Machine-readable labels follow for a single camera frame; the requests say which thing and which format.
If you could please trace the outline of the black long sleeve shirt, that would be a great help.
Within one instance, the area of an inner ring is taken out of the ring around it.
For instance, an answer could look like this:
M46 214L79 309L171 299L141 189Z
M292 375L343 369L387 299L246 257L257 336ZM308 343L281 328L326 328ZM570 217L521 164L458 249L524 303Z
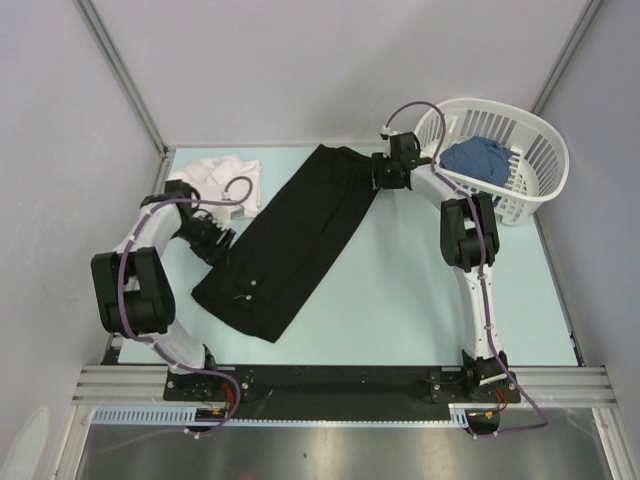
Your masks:
M377 192L372 161L318 146L192 291L233 329L279 340L346 247Z

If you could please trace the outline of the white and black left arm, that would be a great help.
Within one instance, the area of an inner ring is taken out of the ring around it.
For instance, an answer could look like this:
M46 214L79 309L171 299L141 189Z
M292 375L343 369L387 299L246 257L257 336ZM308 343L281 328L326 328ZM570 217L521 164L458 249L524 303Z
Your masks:
M231 198L229 187L220 200L208 200L183 180L169 181L162 193L144 198L125 239L91 260L104 330L154 351L172 373L187 375L187 389L202 400L219 392L221 376L208 347L177 319L161 257L168 244L179 239L204 263L224 262L235 236L226 209L243 202Z

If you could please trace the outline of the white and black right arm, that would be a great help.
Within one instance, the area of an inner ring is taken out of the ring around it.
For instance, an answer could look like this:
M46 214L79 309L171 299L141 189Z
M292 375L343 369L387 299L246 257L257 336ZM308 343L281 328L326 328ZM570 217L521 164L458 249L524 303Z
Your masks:
M376 189L408 189L440 212L439 245L458 282L465 325L461 389L484 401L507 379L507 356L495 325L492 266L499 251L494 207L485 192L470 194L436 161L421 155L417 136L384 127L385 150L372 156Z

